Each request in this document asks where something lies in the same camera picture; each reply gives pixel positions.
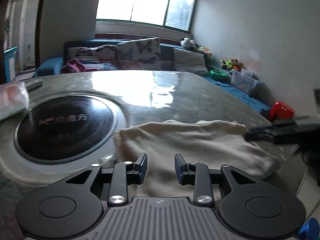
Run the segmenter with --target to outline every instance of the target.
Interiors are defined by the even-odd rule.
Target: green bowl
[[[220,72],[220,71],[216,71],[216,70],[210,70],[210,75],[213,79],[215,79],[217,81],[224,81],[228,77],[227,74]]]

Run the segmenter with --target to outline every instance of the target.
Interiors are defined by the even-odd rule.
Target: window
[[[195,0],[99,0],[96,18],[188,32],[194,4]]]

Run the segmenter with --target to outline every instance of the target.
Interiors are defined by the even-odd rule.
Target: sofa backrest
[[[88,48],[95,48],[102,45],[116,45],[118,43],[129,41],[129,40],[88,40],[88,41],[68,41],[64,43],[64,50],[63,50],[63,61],[64,64],[67,61],[67,53],[68,48],[73,47],[88,47]],[[180,46],[174,46],[169,44],[160,43],[161,48],[161,65],[163,70],[168,71],[175,71],[174,69],[174,54],[173,48],[184,49]]]

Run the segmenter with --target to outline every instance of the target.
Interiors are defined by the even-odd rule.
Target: white plush toy
[[[180,44],[182,47],[186,49],[198,49],[198,46],[196,45],[195,41],[192,41],[189,38],[184,38],[180,41]]]

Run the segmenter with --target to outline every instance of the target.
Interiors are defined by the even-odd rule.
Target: triangular cutout
[[[256,183],[255,181],[247,178],[246,176],[244,176],[236,171],[231,171],[231,174],[232,174],[233,178],[235,179],[235,181],[240,185],[255,184]]]
[[[84,171],[84,172],[80,173],[79,175],[67,180],[66,183],[84,184],[86,182],[86,180],[88,179],[90,173],[91,173],[91,171]]]

